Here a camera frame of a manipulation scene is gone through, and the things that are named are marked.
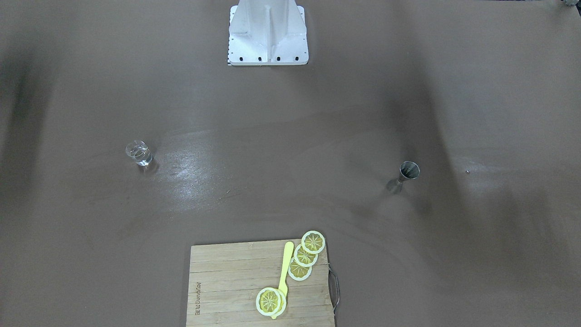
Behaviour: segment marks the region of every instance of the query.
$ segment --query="glass cup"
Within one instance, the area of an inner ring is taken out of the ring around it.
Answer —
[[[125,153],[139,166],[147,166],[153,160],[153,155],[143,141],[135,140],[125,147]]]

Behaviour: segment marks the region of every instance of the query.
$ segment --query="plastic spoon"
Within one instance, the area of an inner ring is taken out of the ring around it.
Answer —
[[[289,265],[291,264],[292,253],[295,250],[295,244],[291,241],[286,242],[285,252],[282,256],[282,270],[281,270],[281,280],[278,282],[278,290],[281,291],[282,295],[286,297],[289,291],[289,287],[286,285],[286,274],[289,270]],[[271,316],[272,319],[276,319],[282,312],[277,315]]]

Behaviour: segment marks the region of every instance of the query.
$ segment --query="stainless steel jigger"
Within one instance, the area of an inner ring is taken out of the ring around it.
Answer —
[[[418,178],[418,176],[419,176],[418,164],[413,161],[404,161],[404,163],[400,166],[400,176],[398,178],[390,180],[388,182],[387,188],[391,193],[397,194],[401,192],[403,182],[410,179],[416,179]]]

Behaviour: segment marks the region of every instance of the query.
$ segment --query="brown tabletop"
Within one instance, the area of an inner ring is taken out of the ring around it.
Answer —
[[[191,245],[310,229],[338,327],[581,325],[575,8],[304,0],[232,67],[236,3],[0,3],[0,325],[183,327]]]

